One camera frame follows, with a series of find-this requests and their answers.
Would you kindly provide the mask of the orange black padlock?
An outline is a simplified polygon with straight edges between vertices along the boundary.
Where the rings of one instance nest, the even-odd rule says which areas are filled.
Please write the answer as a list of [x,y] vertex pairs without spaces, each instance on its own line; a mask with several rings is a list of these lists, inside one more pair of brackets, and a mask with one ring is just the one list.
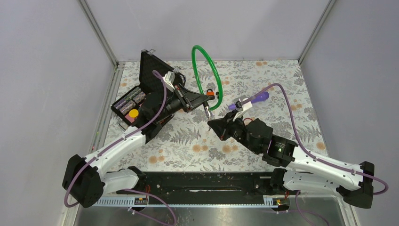
[[211,98],[215,98],[215,93],[212,89],[208,89],[206,95],[210,96]]

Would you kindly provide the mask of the green cable lock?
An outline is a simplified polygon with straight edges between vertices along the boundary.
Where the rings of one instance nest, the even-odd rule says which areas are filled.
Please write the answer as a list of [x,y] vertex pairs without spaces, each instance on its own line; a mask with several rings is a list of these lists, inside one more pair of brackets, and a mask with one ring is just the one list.
[[218,88],[218,92],[219,92],[218,101],[217,101],[217,103],[214,106],[209,107],[208,104],[205,104],[205,106],[204,106],[204,110],[205,110],[206,116],[209,119],[211,119],[212,118],[212,111],[216,110],[223,102],[223,97],[224,97],[223,84],[222,84],[222,80],[220,78],[220,75],[218,73],[218,70],[217,70],[217,68],[215,66],[215,63],[212,60],[212,58],[210,57],[210,55],[206,52],[206,50],[202,46],[194,45],[192,47],[192,50],[191,50],[191,61],[192,61],[192,68],[193,68],[194,78],[196,80],[199,92],[201,94],[204,94],[204,90],[202,88],[201,81],[200,81],[200,76],[198,74],[198,69],[197,69],[196,50],[199,51],[203,55],[203,57],[206,59],[206,61],[208,62],[209,66],[210,66],[210,69],[211,69],[211,72],[213,73],[213,76],[215,78],[215,81],[216,81],[216,84],[217,84],[217,88]]

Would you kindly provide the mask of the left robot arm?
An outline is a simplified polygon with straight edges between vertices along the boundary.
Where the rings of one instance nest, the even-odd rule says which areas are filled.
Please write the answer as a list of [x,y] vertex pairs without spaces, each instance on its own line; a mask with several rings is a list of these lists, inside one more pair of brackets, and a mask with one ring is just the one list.
[[88,208],[104,194],[130,189],[139,194],[146,181],[132,167],[109,172],[128,153],[150,142],[179,110],[189,113],[214,99],[175,85],[171,96],[168,89],[147,93],[138,108],[138,116],[128,129],[111,143],[91,154],[72,156],[67,163],[62,187],[66,190],[66,207],[81,205]]

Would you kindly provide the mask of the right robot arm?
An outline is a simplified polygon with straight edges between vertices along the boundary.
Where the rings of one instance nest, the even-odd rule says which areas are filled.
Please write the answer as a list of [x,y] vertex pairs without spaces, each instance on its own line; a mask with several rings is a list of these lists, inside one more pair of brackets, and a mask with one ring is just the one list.
[[273,134],[273,128],[260,119],[245,124],[236,111],[225,117],[207,122],[220,140],[235,139],[262,160],[276,167],[277,177],[270,180],[276,194],[286,190],[325,192],[341,196],[352,206],[369,209],[373,202],[372,185],[375,166],[364,161],[359,164],[338,161],[302,150],[292,140]]

